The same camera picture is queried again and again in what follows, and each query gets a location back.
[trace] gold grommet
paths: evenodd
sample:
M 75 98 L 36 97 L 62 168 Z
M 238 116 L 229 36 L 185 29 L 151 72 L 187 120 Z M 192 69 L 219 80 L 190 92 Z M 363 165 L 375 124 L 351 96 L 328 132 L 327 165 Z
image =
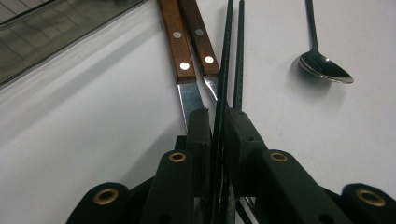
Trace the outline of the gold grommet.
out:
M 186 160 L 186 155 L 180 152 L 175 152 L 169 156 L 169 160 L 173 162 L 181 162 Z
M 93 201 L 99 205 L 105 205 L 114 202 L 119 197 L 119 192 L 116 189 L 102 189 L 93 197 Z
M 368 189 L 357 189 L 356 195 L 358 196 L 358 198 L 360 200 L 362 200 L 365 203 L 368 203 L 372 206 L 383 207 L 386 204 L 384 198 L 382 198 L 377 193 L 372 192 Z
M 287 161 L 288 157 L 286 157 L 285 155 L 283 155 L 280 152 L 273 152 L 270 154 L 271 159 L 273 159 L 273 161 Z

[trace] brown wooden handle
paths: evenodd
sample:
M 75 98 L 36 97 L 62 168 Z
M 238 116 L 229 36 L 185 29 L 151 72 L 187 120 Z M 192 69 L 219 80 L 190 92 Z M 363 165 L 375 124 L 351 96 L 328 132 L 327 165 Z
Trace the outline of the brown wooden handle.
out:
M 219 64 L 195 0 L 178 0 L 203 77 L 215 77 Z
M 157 0 L 177 83 L 196 80 L 177 0 Z

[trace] silver spoon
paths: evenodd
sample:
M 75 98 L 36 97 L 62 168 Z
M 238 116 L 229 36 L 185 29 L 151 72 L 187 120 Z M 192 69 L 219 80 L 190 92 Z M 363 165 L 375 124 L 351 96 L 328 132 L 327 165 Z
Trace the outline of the silver spoon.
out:
M 352 76 L 330 59 L 319 53 L 312 0 L 305 0 L 305 6 L 312 39 L 312 49 L 300 56 L 300 66 L 314 76 L 324 77 L 334 82 L 352 83 Z

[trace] dish rack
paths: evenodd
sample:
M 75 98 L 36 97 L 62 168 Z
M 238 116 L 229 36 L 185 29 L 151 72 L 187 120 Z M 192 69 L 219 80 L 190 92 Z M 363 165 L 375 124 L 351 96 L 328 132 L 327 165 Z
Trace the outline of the dish rack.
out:
M 147 0 L 0 0 L 0 85 Z

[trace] tabletop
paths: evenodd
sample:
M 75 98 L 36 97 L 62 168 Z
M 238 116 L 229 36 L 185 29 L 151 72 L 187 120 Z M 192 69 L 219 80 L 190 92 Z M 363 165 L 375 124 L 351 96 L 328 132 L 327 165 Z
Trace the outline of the tabletop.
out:
M 220 61 L 227 1 L 197 3 Z M 396 198 L 396 2 L 317 0 L 314 9 L 320 52 L 355 82 L 299 68 L 310 49 L 303 0 L 246 1 L 243 111 L 322 187 L 364 183 Z M 230 102 L 237 12 L 235 1 Z M 1 223 L 65 223 L 94 186 L 152 177 L 186 133 L 157 2 L 3 86 L 0 111 Z

